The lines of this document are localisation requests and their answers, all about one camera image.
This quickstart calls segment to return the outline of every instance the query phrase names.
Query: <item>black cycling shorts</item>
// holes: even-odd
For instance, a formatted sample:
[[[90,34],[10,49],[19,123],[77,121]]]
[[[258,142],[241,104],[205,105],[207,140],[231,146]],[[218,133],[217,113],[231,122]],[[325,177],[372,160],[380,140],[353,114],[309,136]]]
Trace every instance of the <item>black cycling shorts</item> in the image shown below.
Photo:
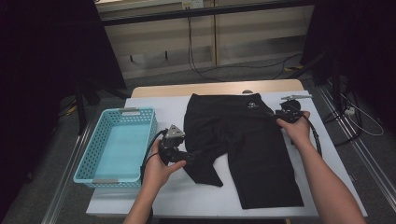
[[[261,96],[193,94],[184,118],[187,151],[200,151],[184,166],[195,183],[222,186],[213,167],[228,153],[243,209],[303,206],[280,128]]]

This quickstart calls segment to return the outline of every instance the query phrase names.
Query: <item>forearm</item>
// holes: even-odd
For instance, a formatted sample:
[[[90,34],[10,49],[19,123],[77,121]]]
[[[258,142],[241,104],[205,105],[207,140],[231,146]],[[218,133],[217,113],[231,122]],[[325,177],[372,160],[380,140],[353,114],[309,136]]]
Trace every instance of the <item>forearm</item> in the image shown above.
[[[149,219],[152,204],[158,194],[157,189],[142,188],[134,200],[134,205],[131,208],[128,216],[124,220],[124,224],[145,224]]]
[[[298,146],[318,213],[324,223],[365,223],[347,186],[319,156],[312,144]]]

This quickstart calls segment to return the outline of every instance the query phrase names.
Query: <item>person's right hand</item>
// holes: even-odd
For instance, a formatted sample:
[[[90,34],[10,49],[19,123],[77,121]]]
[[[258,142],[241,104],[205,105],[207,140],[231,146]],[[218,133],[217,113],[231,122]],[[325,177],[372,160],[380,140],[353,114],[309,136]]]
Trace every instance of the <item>person's right hand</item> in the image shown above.
[[[309,118],[310,113],[304,111],[304,115]],[[300,149],[307,144],[311,144],[309,139],[310,127],[305,118],[300,117],[295,123],[287,123],[283,119],[277,119],[276,123],[286,130],[286,133],[297,148]]]

